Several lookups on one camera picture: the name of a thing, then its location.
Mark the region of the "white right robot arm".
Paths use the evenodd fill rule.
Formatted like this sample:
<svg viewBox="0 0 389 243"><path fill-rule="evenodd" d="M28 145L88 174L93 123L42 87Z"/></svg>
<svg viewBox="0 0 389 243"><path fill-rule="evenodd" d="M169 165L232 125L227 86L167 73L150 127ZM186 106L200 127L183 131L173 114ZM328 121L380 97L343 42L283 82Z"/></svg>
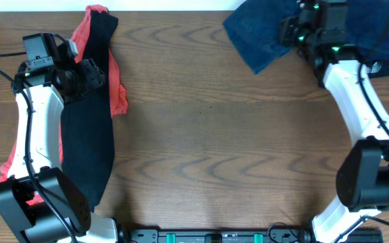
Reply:
<svg viewBox="0 0 389 243"><path fill-rule="evenodd" d="M336 175L336 196L296 234L298 242L381 242L381 233L358 232L389 210L389 115L348 42L345 1L300 1L282 20L280 43L294 47L330 92L345 121L352 148Z"/></svg>

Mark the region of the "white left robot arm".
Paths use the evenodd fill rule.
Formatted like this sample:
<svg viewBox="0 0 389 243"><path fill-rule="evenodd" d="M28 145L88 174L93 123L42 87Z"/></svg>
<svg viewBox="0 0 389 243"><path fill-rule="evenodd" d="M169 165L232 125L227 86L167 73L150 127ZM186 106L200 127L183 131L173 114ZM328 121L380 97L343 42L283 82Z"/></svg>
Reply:
<svg viewBox="0 0 389 243"><path fill-rule="evenodd" d="M60 117L66 103L104 85L92 59L76 62L76 44L51 33L23 38L27 59L11 79L19 111L13 162L0 182L0 215L17 241L117 242L116 222L91 212L61 170Z"/></svg>

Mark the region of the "dark blue shorts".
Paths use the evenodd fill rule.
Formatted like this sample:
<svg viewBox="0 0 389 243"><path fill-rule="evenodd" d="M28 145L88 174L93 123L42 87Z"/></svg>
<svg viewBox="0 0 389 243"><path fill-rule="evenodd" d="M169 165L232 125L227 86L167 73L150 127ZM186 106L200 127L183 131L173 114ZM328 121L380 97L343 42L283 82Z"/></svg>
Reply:
<svg viewBox="0 0 389 243"><path fill-rule="evenodd" d="M242 60L258 75L290 51L280 44L280 23L298 12L296 0L246 0L223 26Z"/></svg>

